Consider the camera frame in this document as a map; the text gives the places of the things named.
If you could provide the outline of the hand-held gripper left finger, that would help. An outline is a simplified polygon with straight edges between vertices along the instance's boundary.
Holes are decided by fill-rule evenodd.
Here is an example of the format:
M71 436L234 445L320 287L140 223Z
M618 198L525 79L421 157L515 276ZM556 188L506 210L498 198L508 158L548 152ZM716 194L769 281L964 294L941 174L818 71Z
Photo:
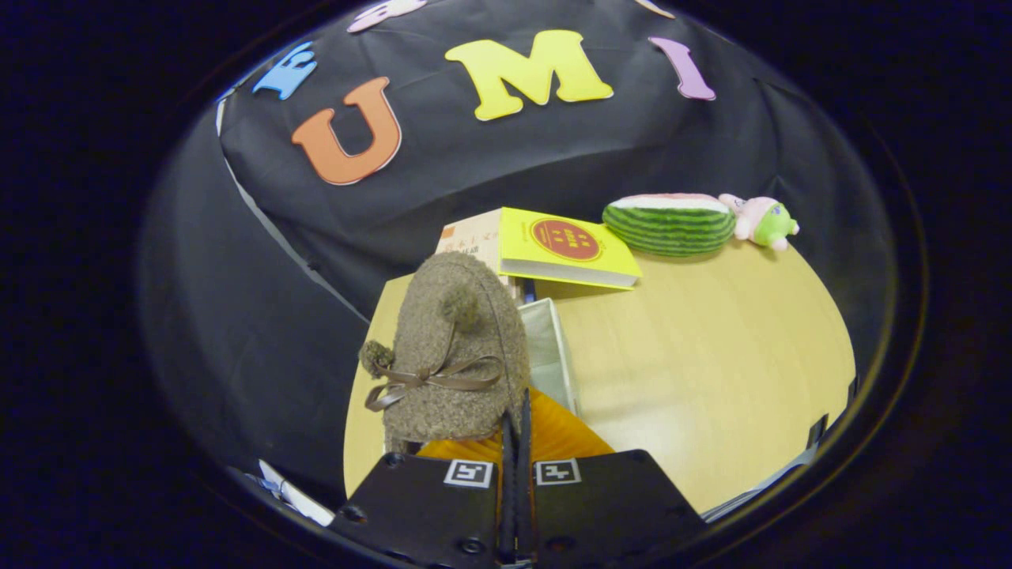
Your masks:
M502 421L500 462L386 453L333 529L410 566L510 566L516 560L516 431Z

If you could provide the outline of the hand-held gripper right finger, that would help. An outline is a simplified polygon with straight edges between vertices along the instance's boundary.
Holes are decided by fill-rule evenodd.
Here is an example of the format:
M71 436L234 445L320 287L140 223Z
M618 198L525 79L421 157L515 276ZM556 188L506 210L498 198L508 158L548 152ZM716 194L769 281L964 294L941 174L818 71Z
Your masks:
M534 460L525 394L515 455L515 559L522 566L643 566L706 522L646 450Z

